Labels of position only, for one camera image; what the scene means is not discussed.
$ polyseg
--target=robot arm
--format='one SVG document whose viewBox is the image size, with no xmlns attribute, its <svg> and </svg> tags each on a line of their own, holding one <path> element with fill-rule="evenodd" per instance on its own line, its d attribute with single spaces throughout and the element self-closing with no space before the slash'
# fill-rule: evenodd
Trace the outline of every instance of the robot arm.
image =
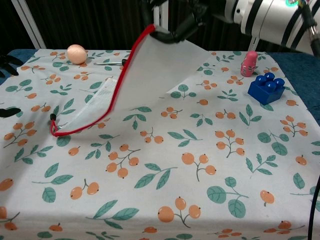
<svg viewBox="0 0 320 240">
<path fill-rule="evenodd" d="M 142 0 L 145 5 L 150 6 L 149 12 L 142 8 L 142 15 L 151 16 L 152 8 L 165 1 Z M 215 16 L 226 23 L 239 24 L 243 34 L 320 57 L 320 35 L 315 21 L 320 21 L 320 0 L 307 2 L 306 0 L 187 0 L 187 2 L 192 13 L 176 31 L 155 32 L 153 37 L 167 44 L 183 41 L 210 16 Z"/>
</svg>

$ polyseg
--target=black cable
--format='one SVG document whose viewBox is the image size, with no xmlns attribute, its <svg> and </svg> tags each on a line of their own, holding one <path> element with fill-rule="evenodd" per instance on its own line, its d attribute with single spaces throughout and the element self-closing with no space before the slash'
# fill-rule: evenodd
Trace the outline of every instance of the black cable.
<svg viewBox="0 0 320 240">
<path fill-rule="evenodd" d="M 308 240 L 312 240 L 312 230 L 313 230 L 313 226 L 314 226 L 314 216 L 315 216 L 315 209 L 316 209 L 316 203 L 317 203 L 317 199 L 318 199 L 319 190 L 320 190 L 320 175 L 319 175 L 319 179 L 318 179 L 318 182 L 317 182 L 315 190 L 314 190 L 312 204 L 311 204 L 309 227 L 308 227 Z"/>
</svg>

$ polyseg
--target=teal light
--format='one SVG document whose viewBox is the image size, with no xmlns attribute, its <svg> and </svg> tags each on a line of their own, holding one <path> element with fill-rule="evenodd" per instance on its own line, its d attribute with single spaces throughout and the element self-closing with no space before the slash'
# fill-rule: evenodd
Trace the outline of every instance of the teal light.
<svg viewBox="0 0 320 240">
<path fill-rule="evenodd" d="M 298 5 L 298 1 L 294 1 L 294 0 L 285 0 L 285 4 L 288 6 L 288 7 L 295 7 Z"/>
</svg>

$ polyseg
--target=tablecloth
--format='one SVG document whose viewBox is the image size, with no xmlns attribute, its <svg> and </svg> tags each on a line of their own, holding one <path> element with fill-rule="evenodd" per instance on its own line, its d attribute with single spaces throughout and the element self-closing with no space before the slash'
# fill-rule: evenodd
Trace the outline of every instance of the tablecloth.
<svg viewBox="0 0 320 240">
<path fill-rule="evenodd" d="M 65 52 L 37 51 L 0 87 L 0 106 L 22 109 L 0 120 L 0 239 L 306 238 L 319 126 L 269 55 L 254 74 L 285 79 L 271 104 L 247 94 L 255 75 L 239 73 L 244 52 L 208 52 L 157 104 L 55 138 L 50 113 L 63 126 L 120 75 L 93 63 L 130 54 L 90 50 L 72 65 Z"/>
</svg>

